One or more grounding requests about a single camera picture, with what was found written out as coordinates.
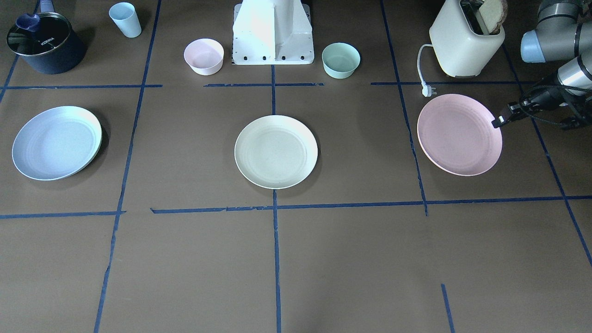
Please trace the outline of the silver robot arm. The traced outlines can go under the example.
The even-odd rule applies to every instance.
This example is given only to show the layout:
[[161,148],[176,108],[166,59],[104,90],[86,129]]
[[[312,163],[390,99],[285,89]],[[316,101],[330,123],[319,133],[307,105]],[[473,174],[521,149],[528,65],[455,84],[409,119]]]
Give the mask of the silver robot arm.
[[565,60],[565,64],[510,103],[492,126],[536,118],[541,111],[568,107],[572,116],[557,123],[563,130],[591,124],[592,30],[591,23],[579,22],[584,5],[581,0],[544,0],[537,26],[524,34],[521,57],[524,62],[543,63]]

